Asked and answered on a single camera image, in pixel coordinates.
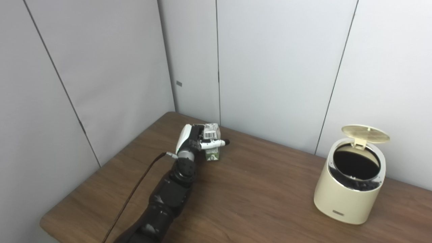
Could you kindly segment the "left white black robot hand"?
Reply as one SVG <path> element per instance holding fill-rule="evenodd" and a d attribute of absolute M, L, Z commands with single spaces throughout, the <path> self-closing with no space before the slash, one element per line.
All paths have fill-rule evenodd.
<path fill-rule="evenodd" d="M 180 133 L 175 153 L 178 158 L 194 161 L 196 155 L 204 151 L 207 161 L 217 161 L 220 148 L 229 144 L 230 140 L 221 138 L 217 123 L 186 124 Z"/>

